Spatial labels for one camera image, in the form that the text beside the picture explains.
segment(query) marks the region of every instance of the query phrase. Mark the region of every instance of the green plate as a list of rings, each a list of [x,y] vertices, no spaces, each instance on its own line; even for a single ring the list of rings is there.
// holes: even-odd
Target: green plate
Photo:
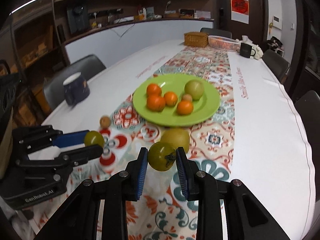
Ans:
[[[185,84],[192,79],[199,80],[204,85],[204,94],[198,101],[193,101],[193,112],[189,115],[178,115],[175,107],[166,106],[162,112],[153,112],[147,108],[147,86],[151,83],[158,84],[162,89],[162,96],[173,91],[179,97],[184,94]],[[220,95],[216,88],[207,81],[185,74],[168,74],[146,80],[133,94],[133,106],[144,119],[155,124],[176,127],[191,126],[210,118],[220,105]]]

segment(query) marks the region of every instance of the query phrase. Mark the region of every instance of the mug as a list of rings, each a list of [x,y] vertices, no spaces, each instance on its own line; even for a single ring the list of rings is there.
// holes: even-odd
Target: mug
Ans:
[[[85,100],[90,94],[87,81],[81,75],[81,72],[77,72],[68,77],[63,82],[63,87],[64,97],[69,106],[75,106],[79,102]]]
[[[250,58],[250,56],[256,55],[256,51],[252,48],[251,45],[246,43],[241,43],[240,45],[240,55],[242,57]]]

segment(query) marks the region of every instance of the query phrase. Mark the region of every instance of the light strip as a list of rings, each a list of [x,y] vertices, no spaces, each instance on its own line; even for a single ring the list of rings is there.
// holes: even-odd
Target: light strip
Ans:
[[[31,1],[27,2],[27,3],[25,3],[24,5],[21,5],[21,6],[18,7],[17,9],[13,10],[11,13],[14,13],[14,12],[18,11],[18,10],[21,9],[22,7],[25,7],[26,5],[28,5],[28,4],[30,4],[30,3],[34,2],[34,1],[36,1],[36,0],[31,0]]]

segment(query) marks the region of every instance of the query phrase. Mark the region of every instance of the chair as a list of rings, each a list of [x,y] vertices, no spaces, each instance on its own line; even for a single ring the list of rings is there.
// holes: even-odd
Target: chair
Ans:
[[[289,70],[290,63],[273,50],[268,49],[262,56],[262,60],[281,82]]]
[[[208,33],[209,35],[221,36],[232,39],[232,33],[219,29],[201,28],[201,33]]]
[[[315,166],[316,208],[313,225],[304,240],[319,239],[314,235],[320,230],[320,97],[311,90],[301,97],[295,104],[306,130],[308,142],[312,148],[312,162]]]
[[[74,73],[81,72],[86,80],[105,70],[105,65],[95,55],[88,55],[63,69],[48,81],[43,92],[49,106],[54,110],[64,100],[63,82]]]

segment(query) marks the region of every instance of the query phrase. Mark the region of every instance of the pink plastic basket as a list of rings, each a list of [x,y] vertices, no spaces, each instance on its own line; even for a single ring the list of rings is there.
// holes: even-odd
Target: pink plastic basket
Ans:
[[[213,35],[208,37],[208,42],[210,47],[226,51],[236,51],[240,44],[238,41],[233,39]]]

